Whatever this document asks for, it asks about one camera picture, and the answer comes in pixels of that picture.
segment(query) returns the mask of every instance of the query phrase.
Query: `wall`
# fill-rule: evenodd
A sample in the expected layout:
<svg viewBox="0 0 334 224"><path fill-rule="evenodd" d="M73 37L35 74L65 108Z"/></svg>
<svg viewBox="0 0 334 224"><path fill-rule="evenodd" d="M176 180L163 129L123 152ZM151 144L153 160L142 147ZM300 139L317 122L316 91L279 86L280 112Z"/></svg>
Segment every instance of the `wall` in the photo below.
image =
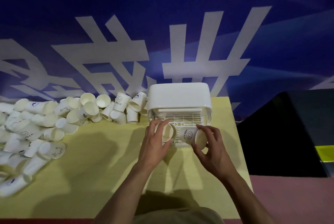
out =
<svg viewBox="0 0 334 224"><path fill-rule="evenodd" d="M334 88L334 0L1 0L0 96L134 95L206 82L236 119Z"/></svg>

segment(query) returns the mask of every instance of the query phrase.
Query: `forearm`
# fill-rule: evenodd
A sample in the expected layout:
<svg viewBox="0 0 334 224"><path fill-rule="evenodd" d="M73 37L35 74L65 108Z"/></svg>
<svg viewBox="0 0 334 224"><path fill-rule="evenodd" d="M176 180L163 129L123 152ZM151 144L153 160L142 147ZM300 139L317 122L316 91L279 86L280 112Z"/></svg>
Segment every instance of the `forearm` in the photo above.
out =
<svg viewBox="0 0 334 224"><path fill-rule="evenodd" d="M231 196L243 224L275 223L239 173L234 172L220 181Z"/></svg>
<svg viewBox="0 0 334 224"><path fill-rule="evenodd" d="M136 212L139 198L151 172L150 169L142 168L135 164L129 175L96 216L94 223L131 223Z"/></svg>

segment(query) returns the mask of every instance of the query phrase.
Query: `person's clothing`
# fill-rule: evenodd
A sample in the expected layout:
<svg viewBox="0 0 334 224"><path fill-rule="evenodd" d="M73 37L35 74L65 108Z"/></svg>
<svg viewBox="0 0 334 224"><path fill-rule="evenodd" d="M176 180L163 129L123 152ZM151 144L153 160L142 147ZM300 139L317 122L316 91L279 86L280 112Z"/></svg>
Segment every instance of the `person's clothing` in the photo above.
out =
<svg viewBox="0 0 334 224"><path fill-rule="evenodd" d="M159 210L135 216L132 224L224 224L214 210L206 207Z"/></svg>

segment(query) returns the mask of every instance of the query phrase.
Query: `pink floor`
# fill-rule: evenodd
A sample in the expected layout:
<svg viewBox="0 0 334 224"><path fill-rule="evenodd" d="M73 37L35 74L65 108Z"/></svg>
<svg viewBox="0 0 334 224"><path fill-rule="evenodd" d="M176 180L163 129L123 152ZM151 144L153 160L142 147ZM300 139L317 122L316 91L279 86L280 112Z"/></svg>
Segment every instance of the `pink floor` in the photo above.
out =
<svg viewBox="0 0 334 224"><path fill-rule="evenodd" d="M255 195L277 223L334 223L334 178L287 178L250 176ZM2 223L45 223L45 220L2 220ZM56 223L90 223L91 220L48 220ZM225 224L240 224L225 220Z"/></svg>

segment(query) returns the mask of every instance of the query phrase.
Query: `yellow strip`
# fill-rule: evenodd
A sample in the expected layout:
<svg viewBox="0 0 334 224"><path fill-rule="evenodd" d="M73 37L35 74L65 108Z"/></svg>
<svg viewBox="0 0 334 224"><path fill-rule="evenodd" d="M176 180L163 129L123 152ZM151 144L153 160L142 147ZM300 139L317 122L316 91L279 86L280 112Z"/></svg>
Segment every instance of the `yellow strip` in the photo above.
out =
<svg viewBox="0 0 334 224"><path fill-rule="evenodd" d="M324 163L334 162L334 145L331 146L315 146L320 159Z"/></svg>

